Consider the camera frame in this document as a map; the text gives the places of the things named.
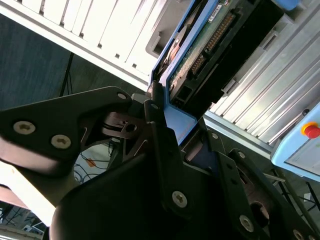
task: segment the green circuit board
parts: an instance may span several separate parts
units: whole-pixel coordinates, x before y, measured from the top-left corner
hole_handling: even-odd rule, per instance
[[[223,30],[228,28],[228,24],[234,19],[235,15],[230,11],[237,4],[238,0],[229,0],[228,2],[223,0],[222,2],[213,10],[196,40],[170,78],[170,90],[173,90],[177,82],[183,79],[188,71],[191,70],[196,74],[196,71],[204,61],[204,57],[202,56],[203,50],[207,48],[211,51],[218,42],[219,37],[223,35]]]

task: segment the dark floor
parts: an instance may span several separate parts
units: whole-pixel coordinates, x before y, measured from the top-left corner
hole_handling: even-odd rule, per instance
[[[2,15],[0,32],[0,110],[58,97],[70,52]],[[142,92],[76,55],[70,78],[74,93],[106,86],[120,87],[130,95]],[[265,173],[273,167],[268,159],[230,138],[222,138],[227,152],[241,149]],[[286,175],[299,196],[309,193],[304,179],[292,173]],[[319,183],[310,182],[320,196]],[[320,211],[315,207],[310,214],[320,226]]]

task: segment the red button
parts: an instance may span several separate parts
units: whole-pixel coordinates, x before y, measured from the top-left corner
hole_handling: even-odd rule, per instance
[[[320,128],[314,125],[308,126],[304,130],[305,135],[310,139],[315,139],[320,136]]]

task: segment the circuit board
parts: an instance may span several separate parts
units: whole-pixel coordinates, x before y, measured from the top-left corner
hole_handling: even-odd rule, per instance
[[[238,0],[229,0],[220,2],[211,16],[207,20],[206,24],[200,31],[197,39],[182,59],[181,63],[177,67],[175,73],[172,75],[169,81],[170,100],[178,98],[173,101],[177,107],[180,100],[185,100],[188,96],[185,93],[175,91],[175,87],[180,87],[187,78],[195,78],[197,73],[201,70],[203,64],[206,61],[206,53],[210,54],[214,52],[215,47],[218,45],[219,40],[223,37],[224,33],[231,25],[236,15],[232,13],[232,9],[237,4]]]

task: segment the aluminum profile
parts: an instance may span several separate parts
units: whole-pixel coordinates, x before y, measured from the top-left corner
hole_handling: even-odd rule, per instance
[[[319,23],[315,0],[285,15],[236,74],[237,87],[210,113],[273,146],[320,97]]]

